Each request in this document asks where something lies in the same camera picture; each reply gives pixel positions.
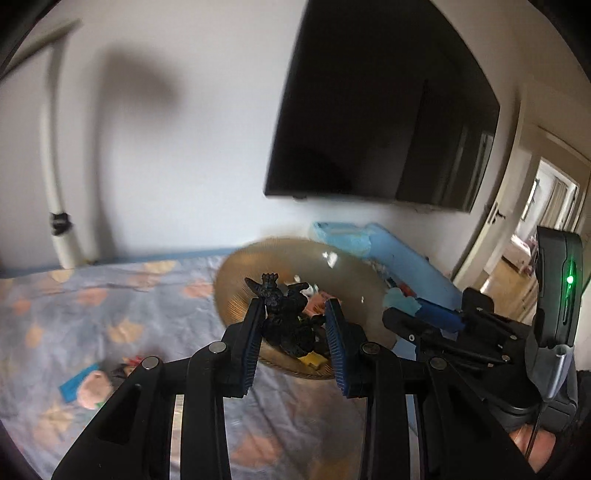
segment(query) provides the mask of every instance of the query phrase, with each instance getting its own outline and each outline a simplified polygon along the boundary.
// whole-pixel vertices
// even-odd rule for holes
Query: door handle
[[[506,215],[503,215],[501,212],[499,212],[498,210],[495,212],[495,216],[492,218],[492,222],[491,224],[494,225],[496,223],[496,219],[497,218],[502,218],[503,220],[507,218]]]

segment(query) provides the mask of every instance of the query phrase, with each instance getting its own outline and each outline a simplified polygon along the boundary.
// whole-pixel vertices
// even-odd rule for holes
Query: cable
[[[540,404],[540,408],[538,409],[538,416],[535,419],[534,429],[531,431],[530,441],[527,443],[527,449],[525,450],[525,460],[530,460],[531,451],[534,448],[535,438],[538,435],[538,430],[540,429],[540,422],[542,419],[542,414],[548,404],[546,402],[542,402]]]

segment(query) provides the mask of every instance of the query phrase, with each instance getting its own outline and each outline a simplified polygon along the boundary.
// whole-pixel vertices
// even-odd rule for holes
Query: light blue object
[[[377,223],[365,226],[371,250],[367,255],[386,266],[416,294],[449,310],[462,307],[462,292],[429,261]]]
[[[356,257],[365,257],[371,250],[369,231],[352,223],[316,222],[312,224],[316,238]]]
[[[395,307],[398,310],[402,310],[404,313],[408,313],[410,316],[414,317],[417,310],[421,308],[421,304],[413,297],[405,297],[404,293],[402,293],[402,290],[400,290],[398,287],[395,287],[389,289],[386,292],[386,295],[384,295],[382,307],[385,309]]]
[[[82,372],[79,372],[71,379],[69,379],[63,385],[60,385],[60,392],[61,396],[64,397],[64,402],[69,403],[76,399],[76,393],[78,392],[78,387],[82,383],[82,381],[88,377],[88,375],[99,369],[98,364],[92,364],[91,366],[85,368]]]

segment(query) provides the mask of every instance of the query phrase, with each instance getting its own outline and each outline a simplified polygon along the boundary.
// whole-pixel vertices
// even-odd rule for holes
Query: door
[[[519,106],[515,139],[501,186],[480,234],[462,266],[453,277],[455,286],[460,290],[464,290],[476,282],[486,263],[491,259],[495,250],[498,249],[499,243],[503,242],[504,244],[505,240],[511,237],[522,212],[522,210],[519,212],[517,221],[514,222],[513,218],[516,216],[514,211],[518,210],[518,200],[523,197],[523,209],[535,180],[535,172],[540,159],[534,155],[529,147],[532,141],[527,141],[527,137],[536,135],[537,128],[533,124],[526,122],[526,105],[527,95],[524,94]]]

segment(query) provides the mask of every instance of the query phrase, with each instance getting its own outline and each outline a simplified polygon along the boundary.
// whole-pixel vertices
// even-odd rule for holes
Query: screw
[[[368,355],[377,355],[379,353],[379,345],[374,342],[365,342],[361,346],[361,350]]]
[[[211,353],[222,353],[226,351],[227,347],[224,342],[212,342],[209,344],[209,351]]]
[[[158,363],[160,363],[160,360],[157,356],[147,356],[142,360],[142,367],[146,370],[152,370],[158,365]]]
[[[431,358],[429,363],[435,370],[445,370],[445,367],[447,367],[447,362],[439,356],[434,356]]]

